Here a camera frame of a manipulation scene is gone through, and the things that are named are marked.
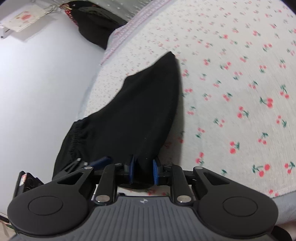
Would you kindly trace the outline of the cherry print bed sheet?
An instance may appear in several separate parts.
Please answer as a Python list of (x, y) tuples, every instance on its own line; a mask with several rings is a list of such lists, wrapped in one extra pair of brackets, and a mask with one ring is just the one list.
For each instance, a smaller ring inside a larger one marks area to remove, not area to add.
[(295, 191), (295, 14), (282, 1), (170, 1), (101, 66), (82, 112), (166, 52), (179, 61), (181, 120), (164, 162), (202, 166), (270, 197)]

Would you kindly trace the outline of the black pants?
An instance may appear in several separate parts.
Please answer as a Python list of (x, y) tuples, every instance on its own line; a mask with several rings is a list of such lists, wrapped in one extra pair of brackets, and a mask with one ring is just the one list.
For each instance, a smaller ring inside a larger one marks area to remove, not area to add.
[(178, 61), (171, 52), (127, 77), (104, 108), (72, 124), (56, 158), (54, 173), (76, 159), (90, 163), (109, 156), (115, 163), (132, 162), (129, 188), (151, 187), (153, 161), (173, 124), (180, 85)]

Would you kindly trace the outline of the pink striped blanket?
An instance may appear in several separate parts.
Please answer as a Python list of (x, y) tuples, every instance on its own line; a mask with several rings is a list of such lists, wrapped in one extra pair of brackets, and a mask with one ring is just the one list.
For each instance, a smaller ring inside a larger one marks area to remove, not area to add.
[(151, 1), (144, 6), (127, 24), (116, 29), (108, 39), (107, 49), (100, 65), (103, 65), (116, 49), (132, 34), (132, 32), (144, 23), (150, 16), (170, 1)]

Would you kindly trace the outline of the grey patterned curtain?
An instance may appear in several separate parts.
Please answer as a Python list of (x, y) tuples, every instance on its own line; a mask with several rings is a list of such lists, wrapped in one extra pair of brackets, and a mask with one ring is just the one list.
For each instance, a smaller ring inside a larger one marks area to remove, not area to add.
[(120, 18), (129, 21), (151, 0), (90, 0), (92, 3), (112, 12)]

